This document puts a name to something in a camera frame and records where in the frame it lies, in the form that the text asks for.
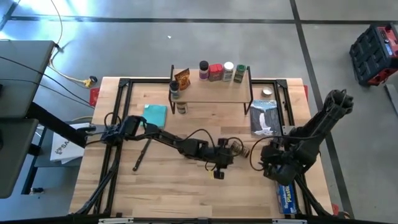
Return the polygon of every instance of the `gray floor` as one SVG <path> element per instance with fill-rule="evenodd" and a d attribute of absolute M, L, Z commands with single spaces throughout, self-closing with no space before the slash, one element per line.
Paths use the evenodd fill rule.
<path fill-rule="evenodd" d="M 289 0 L 56 0 L 64 16 L 105 18 L 186 19 L 293 19 Z M 301 20 L 394 20 L 398 21 L 396 0 L 295 0 Z M 11 1 L 0 2 L 5 13 Z M 56 15 L 50 1 L 22 0 L 12 14 L 16 19 Z M 362 88 L 354 80 L 348 55 L 350 45 L 368 25 L 303 25 L 310 59 L 322 98 L 332 89 L 347 89 L 354 96 L 351 115 L 332 134 L 347 185 L 355 218 L 398 222 L 398 151 L 395 130 L 398 117 L 382 86 Z M 10 20 L 1 38 L 57 40 L 60 24 L 54 21 Z M 170 64 L 196 67 L 198 61 L 242 62 L 251 66 L 254 77 L 299 77 L 310 85 L 307 67 L 295 24 L 227 24 L 173 22 L 73 22 L 63 23 L 55 66 L 78 78 L 104 76 L 168 75 Z M 47 74 L 88 99 L 89 92 L 51 70 Z M 42 83 L 59 87 L 50 80 Z M 398 86 L 398 77 L 388 83 Z M 35 102 L 64 120 L 88 116 L 92 110 L 62 96 L 40 89 Z M 312 114 L 317 112 L 310 91 Z M 333 203 L 341 206 L 335 175 L 326 146 L 322 162 Z M 27 158 L 25 167 L 29 166 Z M 21 196 L 22 170 L 9 199 L 0 200 L 0 220 L 64 215 L 72 197 L 78 169 L 40 169 L 34 185 L 45 187 L 39 197 Z"/>

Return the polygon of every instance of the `box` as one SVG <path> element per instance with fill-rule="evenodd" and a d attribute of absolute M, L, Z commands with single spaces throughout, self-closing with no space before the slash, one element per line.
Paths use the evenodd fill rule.
<path fill-rule="evenodd" d="M 293 184 L 283 186 L 275 182 L 276 194 L 279 203 L 279 212 L 281 214 L 289 215 L 297 213 L 296 199 L 294 197 Z"/>

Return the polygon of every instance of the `green jar lid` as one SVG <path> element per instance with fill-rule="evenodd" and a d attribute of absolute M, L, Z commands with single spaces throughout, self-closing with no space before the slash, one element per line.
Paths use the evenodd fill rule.
<path fill-rule="evenodd" d="M 236 69 L 237 69 L 238 71 L 240 71 L 240 72 L 244 72 L 244 71 L 246 70 L 246 66 L 245 66 L 245 65 L 238 65 L 238 66 L 236 67 Z"/>

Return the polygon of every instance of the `teal cloth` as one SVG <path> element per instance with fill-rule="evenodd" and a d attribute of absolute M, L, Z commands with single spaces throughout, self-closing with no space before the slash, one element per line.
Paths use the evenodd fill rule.
<path fill-rule="evenodd" d="M 164 128 L 166 123 L 167 106 L 164 105 L 145 105 L 142 116 L 148 123 L 155 124 L 159 128 Z"/>

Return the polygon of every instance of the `floor tile line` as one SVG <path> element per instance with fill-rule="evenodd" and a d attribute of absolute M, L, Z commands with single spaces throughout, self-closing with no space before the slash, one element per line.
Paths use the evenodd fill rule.
<path fill-rule="evenodd" d="M 12 21 L 59 21 L 58 16 L 34 15 L 34 16 L 9 16 Z M 295 19 L 205 19 L 205 18 L 117 18 L 95 16 L 61 16 L 63 22 L 158 22 L 158 23 L 233 23 L 233 24 L 294 24 Z M 368 24 L 398 24 L 398 21 L 369 21 L 369 20 L 300 20 L 301 24 L 311 25 L 368 25 Z"/>
<path fill-rule="evenodd" d="M 296 21 L 298 40 L 300 42 L 300 46 L 303 52 L 305 66 L 307 67 L 308 77 L 310 79 L 310 84 L 315 98 L 315 104 L 317 105 L 318 111 L 320 111 L 323 108 L 323 100 L 319 90 L 317 78 L 315 76 L 315 71 L 313 69 L 310 52 L 308 51 L 307 42 L 305 40 L 305 35 L 295 0 L 290 0 L 290 5 L 292 6 L 293 17 Z M 342 209 L 345 212 L 348 212 L 351 215 L 351 218 L 354 218 L 354 212 L 351 206 L 351 202 L 349 200 L 348 190 L 344 180 L 343 171 L 341 170 L 335 143 L 333 142 L 331 134 L 328 134 L 328 136 L 325 138 L 325 141 L 326 141 L 326 147 L 329 152 L 333 173 L 335 174 L 337 189 L 339 191 L 340 200 L 343 206 Z"/>
<path fill-rule="evenodd" d="M 294 24 L 292 19 L 188 19 L 188 18 L 107 18 L 90 16 L 61 16 L 62 22 L 118 22 L 118 23 L 231 23 L 231 24 Z M 12 16 L 12 21 L 58 22 L 58 16 Z"/>
<path fill-rule="evenodd" d="M 15 9 L 17 8 L 19 2 L 13 2 L 6 12 L 6 14 L 2 17 L 2 20 L 0 22 L 0 31 L 4 28 L 4 26 L 7 24 L 8 20 L 11 18 L 12 13 L 14 13 Z"/>

